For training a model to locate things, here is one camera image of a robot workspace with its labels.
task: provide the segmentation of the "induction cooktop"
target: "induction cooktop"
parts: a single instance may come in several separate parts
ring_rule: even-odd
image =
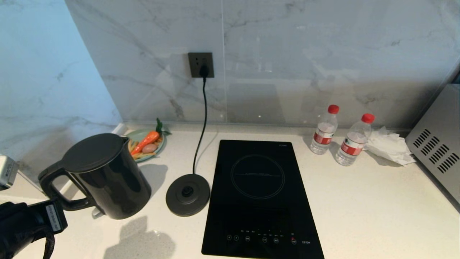
[[[324,258],[290,142],[220,141],[201,252]]]

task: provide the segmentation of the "marble wall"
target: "marble wall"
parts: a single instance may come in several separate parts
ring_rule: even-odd
[[[64,0],[0,2],[0,153],[33,181],[121,121]]]
[[[66,0],[124,121],[410,128],[459,63],[460,0]]]

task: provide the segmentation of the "power cord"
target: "power cord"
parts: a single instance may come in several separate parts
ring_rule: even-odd
[[[204,87],[206,86],[206,77],[209,75],[209,68],[206,65],[202,65],[200,68],[200,76],[203,78],[203,97],[204,97],[204,124],[203,130],[201,131],[200,141],[198,141],[198,146],[196,147],[195,157],[193,158],[193,174],[195,174],[195,163],[198,150],[200,149],[201,140],[203,139],[204,130],[206,129],[207,121],[207,102],[206,102],[206,92]]]

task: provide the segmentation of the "kettle handle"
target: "kettle handle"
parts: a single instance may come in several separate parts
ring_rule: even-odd
[[[96,202],[92,196],[85,190],[64,168],[60,165],[60,161],[52,164],[43,170],[38,176],[40,186],[43,192],[50,198],[56,198],[61,203],[62,208],[67,211],[77,211],[88,207],[96,206]],[[77,187],[82,191],[86,198],[79,200],[68,200],[53,186],[53,181],[58,176],[67,176]]]

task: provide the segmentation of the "crumpled tissue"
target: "crumpled tissue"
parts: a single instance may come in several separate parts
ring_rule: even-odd
[[[372,132],[365,149],[400,165],[415,162],[404,138],[401,138],[399,134],[387,131],[385,126]]]

